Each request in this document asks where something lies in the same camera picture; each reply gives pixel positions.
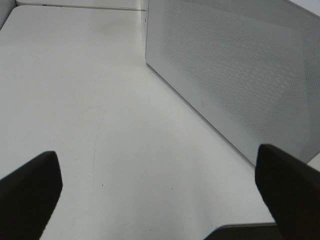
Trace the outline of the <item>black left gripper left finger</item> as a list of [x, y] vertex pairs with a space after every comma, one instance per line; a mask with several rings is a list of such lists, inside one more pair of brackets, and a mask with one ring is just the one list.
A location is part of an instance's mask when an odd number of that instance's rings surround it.
[[0, 180], [0, 238], [41, 238], [60, 198], [62, 174], [55, 151], [45, 151]]

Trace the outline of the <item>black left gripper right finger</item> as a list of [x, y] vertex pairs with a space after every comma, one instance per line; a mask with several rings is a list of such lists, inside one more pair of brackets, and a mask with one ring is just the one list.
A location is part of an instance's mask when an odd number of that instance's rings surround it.
[[320, 238], [320, 172], [271, 144], [258, 148], [255, 184], [286, 240]]

